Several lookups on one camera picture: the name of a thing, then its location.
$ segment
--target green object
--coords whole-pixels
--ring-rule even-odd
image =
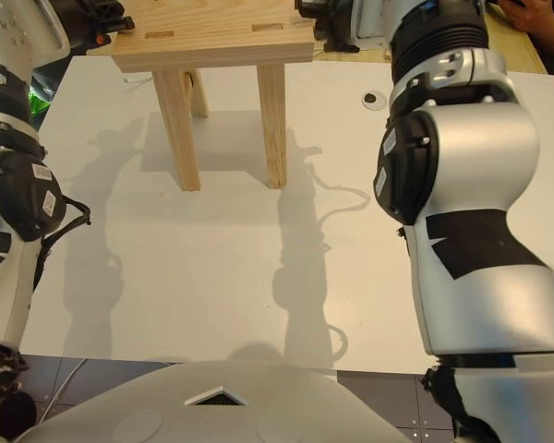
[[[44,102],[39,97],[37,97],[33,92],[29,93],[29,104],[30,104],[30,114],[34,117],[39,115],[47,108],[49,108],[48,102]]]

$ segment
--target person's hand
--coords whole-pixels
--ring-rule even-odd
[[[554,27],[554,10],[552,0],[521,0],[525,6],[517,5],[512,0],[498,0],[512,25],[523,32],[541,35],[550,32]]]

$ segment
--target dark floor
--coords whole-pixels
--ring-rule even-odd
[[[80,359],[26,355],[30,370],[19,378],[35,400],[38,416]],[[89,400],[165,363],[89,360],[74,375],[49,417]],[[420,376],[339,371],[339,383],[414,442],[453,440],[452,419],[418,382]]]

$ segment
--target white surface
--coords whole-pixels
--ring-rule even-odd
[[[287,67],[284,191],[261,183],[255,69],[202,75],[202,191],[184,193],[151,81],[124,83],[108,58],[72,61],[41,137],[93,225],[50,256],[21,351],[423,373],[434,359],[421,348],[406,248],[372,197],[387,112],[361,102],[367,90],[390,92],[389,67]],[[554,78],[513,78],[544,149],[510,221],[554,266]]]

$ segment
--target wooden stool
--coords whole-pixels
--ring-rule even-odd
[[[257,66],[269,187],[287,181],[284,64],[312,60],[312,22],[293,0],[124,0],[136,22],[112,57],[124,73],[151,71],[179,183],[200,190],[193,117],[208,108],[197,68]]]

